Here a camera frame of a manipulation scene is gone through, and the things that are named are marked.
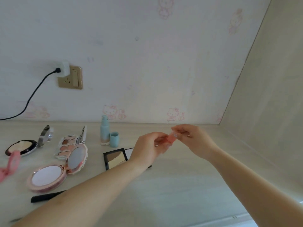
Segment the gold wall switch plate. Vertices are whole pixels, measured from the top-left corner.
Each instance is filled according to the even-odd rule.
[[[78,66],[69,66],[70,74],[65,77],[58,77],[58,85],[63,88],[82,89],[82,70]]]

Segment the wooden desk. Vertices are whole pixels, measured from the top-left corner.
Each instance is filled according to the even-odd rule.
[[[84,125],[88,125],[88,160],[78,174],[68,175],[64,183],[52,192],[69,189],[105,171],[103,153],[113,149],[100,145],[99,123],[80,122],[1,122],[0,166],[7,164],[8,158],[4,154],[7,147],[23,139],[37,140],[46,125],[55,129],[52,141],[22,157],[17,172],[0,184],[0,226],[10,226],[10,220],[23,217],[43,204],[30,203],[31,197],[36,194],[26,187],[27,177],[36,167],[56,163],[53,154],[59,140],[67,134],[80,134]],[[303,200],[303,189],[297,183],[228,131],[215,125],[202,127],[221,148],[296,200]],[[170,133],[169,124],[111,123],[110,128],[119,132],[119,148],[125,149],[134,147],[140,135],[152,131]],[[199,223],[204,223],[203,226],[213,226],[212,223],[222,226],[249,218],[214,167],[176,141],[151,169],[122,192],[96,226],[200,226],[195,225]]]

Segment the round mirror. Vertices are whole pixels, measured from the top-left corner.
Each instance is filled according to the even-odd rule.
[[[74,149],[68,157],[68,167],[70,169],[75,169],[85,158],[85,149],[82,147],[77,147]]]
[[[32,178],[35,186],[45,186],[60,177],[62,169],[59,166],[48,166],[36,172]]]

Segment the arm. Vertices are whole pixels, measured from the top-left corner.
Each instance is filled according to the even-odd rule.
[[[259,226],[302,226],[303,206],[220,149],[189,124],[172,127],[193,153],[209,161]]]
[[[49,200],[14,227],[40,227],[42,223],[55,227],[93,226],[121,191],[170,147],[162,143],[166,137],[161,132],[139,137],[130,160]]]

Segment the hand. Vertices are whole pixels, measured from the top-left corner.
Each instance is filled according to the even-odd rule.
[[[220,148],[212,138],[198,126],[190,124],[180,124],[172,127],[177,139],[187,145],[197,156],[208,160],[214,150]]]
[[[129,160],[142,170],[146,170],[160,154],[163,154],[172,145],[169,142],[163,142],[167,136],[162,132],[152,132],[140,136]]]

